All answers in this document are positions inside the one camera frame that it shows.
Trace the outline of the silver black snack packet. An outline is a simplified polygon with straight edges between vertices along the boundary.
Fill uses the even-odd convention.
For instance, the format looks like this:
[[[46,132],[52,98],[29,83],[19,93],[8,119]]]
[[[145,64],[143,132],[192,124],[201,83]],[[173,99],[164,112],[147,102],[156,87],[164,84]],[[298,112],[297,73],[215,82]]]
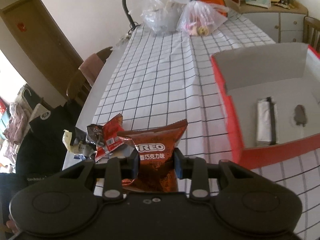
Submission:
[[[269,96],[257,101],[256,143],[259,147],[276,145],[279,142],[277,106]]]

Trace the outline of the dark red Oreo packet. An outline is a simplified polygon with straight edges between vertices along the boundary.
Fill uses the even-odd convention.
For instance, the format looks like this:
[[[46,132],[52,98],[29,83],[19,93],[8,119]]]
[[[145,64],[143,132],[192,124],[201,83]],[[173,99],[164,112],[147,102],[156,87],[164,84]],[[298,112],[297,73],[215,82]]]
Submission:
[[[136,178],[123,179],[122,186],[130,191],[178,191],[173,154],[187,126],[183,119],[159,128],[118,132],[118,137],[137,150],[140,158]]]

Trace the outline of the dark brown snack bag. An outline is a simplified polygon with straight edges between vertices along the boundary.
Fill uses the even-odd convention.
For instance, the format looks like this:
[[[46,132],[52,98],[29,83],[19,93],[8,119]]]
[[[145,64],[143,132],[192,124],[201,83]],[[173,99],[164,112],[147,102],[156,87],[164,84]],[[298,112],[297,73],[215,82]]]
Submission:
[[[90,124],[87,126],[87,138],[90,142],[99,147],[104,147],[105,139],[103,134],[103,126]]]

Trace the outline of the white drawer cabinet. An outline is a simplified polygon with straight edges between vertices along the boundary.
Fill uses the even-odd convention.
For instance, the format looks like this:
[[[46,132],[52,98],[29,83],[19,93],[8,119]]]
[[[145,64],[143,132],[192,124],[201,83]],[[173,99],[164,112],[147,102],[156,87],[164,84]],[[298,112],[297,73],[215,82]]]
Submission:
[[[294,2],[291,9],[276,5],[266,9],[244,2],[238,5],[231,0],[224,1],[228,7],[243,14],[275,42],[303,41],[304,17],[308,16],[309,12],[302,4]]]

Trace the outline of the small clear bag with snacks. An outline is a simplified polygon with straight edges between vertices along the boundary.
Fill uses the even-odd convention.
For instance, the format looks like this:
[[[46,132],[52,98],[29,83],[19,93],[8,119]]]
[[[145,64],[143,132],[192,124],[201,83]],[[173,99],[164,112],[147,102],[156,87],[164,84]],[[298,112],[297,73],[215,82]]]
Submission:
[[[224,5],[201,1],[188,2],[177,23],[177,31],[189,36],[208,36],[223,25],[229,11]]]

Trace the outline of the right wooden chair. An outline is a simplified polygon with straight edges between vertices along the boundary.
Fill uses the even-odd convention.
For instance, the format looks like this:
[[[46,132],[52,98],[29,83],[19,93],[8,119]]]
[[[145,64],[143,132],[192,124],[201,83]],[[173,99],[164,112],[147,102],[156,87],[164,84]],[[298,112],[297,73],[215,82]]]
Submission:
[[[309,44],[319,53],[320,20],[305,16],[303,26],[303,43]]]

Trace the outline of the pink clothes pile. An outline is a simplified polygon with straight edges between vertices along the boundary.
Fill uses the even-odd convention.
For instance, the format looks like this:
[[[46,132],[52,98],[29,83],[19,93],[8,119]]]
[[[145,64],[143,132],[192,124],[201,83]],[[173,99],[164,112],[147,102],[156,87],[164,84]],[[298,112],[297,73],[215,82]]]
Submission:
[[[18,147],[21,145],[29,124],[30,113],[18,102],[12,102],[2,115],[10,114],[8,123],[1,120],[1,139],[7,143],[4,157],[16,163]]]

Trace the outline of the wooden chair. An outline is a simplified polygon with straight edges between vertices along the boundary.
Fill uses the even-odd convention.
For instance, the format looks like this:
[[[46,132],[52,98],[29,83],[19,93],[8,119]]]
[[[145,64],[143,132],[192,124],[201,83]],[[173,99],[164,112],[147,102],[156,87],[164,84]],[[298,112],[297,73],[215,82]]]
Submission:
[[[319,53],[320,20],[305,16],[303,26],[303,43],[309,44]]]
[[[113,47],[107,47],[96,53],[104,64],[112,54],[112,48]],[[66,95],[70,101],[75,101],[82,107],[85,104],[87,97],[89,96],[91,88],[92,87],[90,86],[82,72],[80,72],[80,70],[78,69],[68,84]]]

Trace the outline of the red chips bag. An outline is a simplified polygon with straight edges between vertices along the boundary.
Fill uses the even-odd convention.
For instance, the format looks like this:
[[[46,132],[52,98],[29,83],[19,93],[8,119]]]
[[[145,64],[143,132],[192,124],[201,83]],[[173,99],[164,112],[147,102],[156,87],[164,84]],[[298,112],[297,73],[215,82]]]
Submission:
[[[123,116],[122,114],[117,114],[102,127],[103,146],[97,147],[95,161],[106,158],[107,155],[112,154],[113,151],[124,144],[117,135],[121,131],[124,131]]]

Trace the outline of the pink cloth on chair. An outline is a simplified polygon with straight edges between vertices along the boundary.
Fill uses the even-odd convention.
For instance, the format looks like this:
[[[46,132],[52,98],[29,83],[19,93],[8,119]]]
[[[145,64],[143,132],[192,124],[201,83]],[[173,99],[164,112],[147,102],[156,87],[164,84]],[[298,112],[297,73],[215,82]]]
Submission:
[[[97,54],[92,54],[80,65],[79,70],[92,87],[103,66],[104,63],[99,56]]]

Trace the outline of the white power strip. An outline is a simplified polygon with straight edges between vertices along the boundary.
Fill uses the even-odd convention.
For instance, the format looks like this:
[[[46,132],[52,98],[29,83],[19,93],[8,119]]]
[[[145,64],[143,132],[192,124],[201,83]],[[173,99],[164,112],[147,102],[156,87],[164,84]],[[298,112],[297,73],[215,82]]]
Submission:
[[[116,45],[114,46],[114,50],[119,49],[122,45],[127,44],[127,42],[129,42],[130,38],[132,36],[132,33],[129,31],[127,34],[123,35],[119,41],[116,43]]]

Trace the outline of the black snack wrapper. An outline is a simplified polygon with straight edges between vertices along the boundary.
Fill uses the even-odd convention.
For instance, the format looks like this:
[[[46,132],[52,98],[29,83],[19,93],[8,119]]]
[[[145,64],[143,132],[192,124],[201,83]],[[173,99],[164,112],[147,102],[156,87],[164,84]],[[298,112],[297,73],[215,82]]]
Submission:
[[[94,155],[97,149],[96,145],[87,139],[86,132],[78,129],[77,127],[75,128],[75,139],[73,142],[73,146],[75,147],[74,154],[91,153],[92,155]]]

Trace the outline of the cream wrapper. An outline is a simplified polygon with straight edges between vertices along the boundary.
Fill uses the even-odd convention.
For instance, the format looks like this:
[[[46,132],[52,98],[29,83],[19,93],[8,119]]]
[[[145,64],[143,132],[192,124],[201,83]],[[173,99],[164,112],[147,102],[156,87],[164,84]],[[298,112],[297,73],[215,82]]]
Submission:
[[[72,132],[68,130],[64,130],[64,134],[62,136],[62,142],[64,146],[66,147],[67,151],[70,153],[74,153],[73,146],[71,145],[72,142]]]

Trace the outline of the large clear plastic bag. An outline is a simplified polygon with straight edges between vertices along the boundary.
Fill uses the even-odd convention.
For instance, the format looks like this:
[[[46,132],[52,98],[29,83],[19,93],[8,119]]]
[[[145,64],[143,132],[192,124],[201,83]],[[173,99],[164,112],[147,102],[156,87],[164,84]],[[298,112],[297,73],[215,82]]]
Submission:
[[[141,17],[155,35],[184,32],[181,17],[184,9],[195,0],[144,0]]]

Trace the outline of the blue white snack packet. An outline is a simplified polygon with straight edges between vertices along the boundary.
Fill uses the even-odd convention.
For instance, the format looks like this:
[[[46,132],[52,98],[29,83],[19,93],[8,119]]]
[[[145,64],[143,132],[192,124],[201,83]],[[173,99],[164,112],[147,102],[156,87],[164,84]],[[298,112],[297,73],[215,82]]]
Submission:
[[[83,161],[86,159],[91,159],[91,155],[92,155],[91,153],[86,153],[86,154],[78,153],[78,154],[74,154],[74,159]]]

